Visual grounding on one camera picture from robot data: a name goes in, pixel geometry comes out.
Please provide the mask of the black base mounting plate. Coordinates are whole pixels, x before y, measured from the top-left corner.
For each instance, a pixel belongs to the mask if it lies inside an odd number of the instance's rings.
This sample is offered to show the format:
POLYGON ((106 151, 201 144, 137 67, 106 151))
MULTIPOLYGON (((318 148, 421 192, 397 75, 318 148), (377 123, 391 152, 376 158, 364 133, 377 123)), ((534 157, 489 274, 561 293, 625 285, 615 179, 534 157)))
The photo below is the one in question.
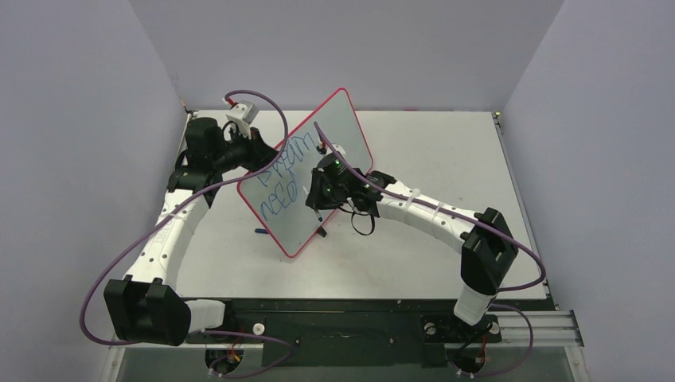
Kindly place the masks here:
POLYGON ((550 311, 552 302, 496 301, 477 325, 455 317, 454 299, 250 299, 226 301, 222 326, 191 333, 187 344, 224 345, 207 361, 233 373, 246 345, 261 345, 262 364, 298 367, 375 367, 449 363, 470 369, 483 364, 478 344, 500 343, 505 322, 497 313, 550 311))

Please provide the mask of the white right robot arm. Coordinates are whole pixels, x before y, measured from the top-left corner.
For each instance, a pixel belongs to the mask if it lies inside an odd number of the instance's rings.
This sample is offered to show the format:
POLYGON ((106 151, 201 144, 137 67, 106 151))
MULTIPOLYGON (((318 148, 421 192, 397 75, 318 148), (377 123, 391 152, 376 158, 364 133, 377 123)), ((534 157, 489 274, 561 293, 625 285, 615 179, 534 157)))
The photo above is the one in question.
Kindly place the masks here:
POLYGON ((311 170, 306 206, 314 211, 349 206, 371 219, 394 220, 434 237, 460 255, 462 291, 449 318, 450 332, 460 340, 472 338, 496 298, 518 254, 503 215, 458 209, 407 187, 380 171, 364 175, 350 170, 335 154, 311 170))

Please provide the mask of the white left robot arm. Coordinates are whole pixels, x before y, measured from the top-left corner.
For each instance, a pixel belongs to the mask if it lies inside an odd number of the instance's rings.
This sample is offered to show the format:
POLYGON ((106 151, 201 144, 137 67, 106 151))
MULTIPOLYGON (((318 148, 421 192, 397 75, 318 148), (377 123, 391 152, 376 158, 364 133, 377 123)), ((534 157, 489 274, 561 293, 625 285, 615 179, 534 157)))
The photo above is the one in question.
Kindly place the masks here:
POLYGON ((216 341, 232 340, 237 320, 217 299, 182 298, 178 272, 197 226, 211 209, 223 174, 261 170, 278 151, 256 127, 200 117, 187 123, 185 147, 166 187, 158 230, 143 239, 139 257, 122 279, 111 279, 103 296, 117 338, 126 343, 178 346, 206 330, 216 341))

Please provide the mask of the white whiteboard marker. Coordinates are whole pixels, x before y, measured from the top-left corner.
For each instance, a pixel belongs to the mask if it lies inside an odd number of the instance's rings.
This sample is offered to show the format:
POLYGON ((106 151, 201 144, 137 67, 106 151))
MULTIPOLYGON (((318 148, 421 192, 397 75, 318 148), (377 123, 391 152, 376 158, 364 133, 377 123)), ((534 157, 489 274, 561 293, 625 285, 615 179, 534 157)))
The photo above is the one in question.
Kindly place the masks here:
MULTIPOLYGON (((308 198, 309 198, 309 195, 310 195, 310 190, 309 190, 306 186, 304 186, 304 185, 302 186, 302 190, 303 190, 303 192, 305 193, 306 201, 307 201, 308 198)), ((315 214, 315 216, 317 217, 318 221, 319 221, 319 222, 323 222, 323 217, 322 217, 321 213, 320 213, 317 209, 312 209, 312 211, 314 212, 314 214, 315 214)))

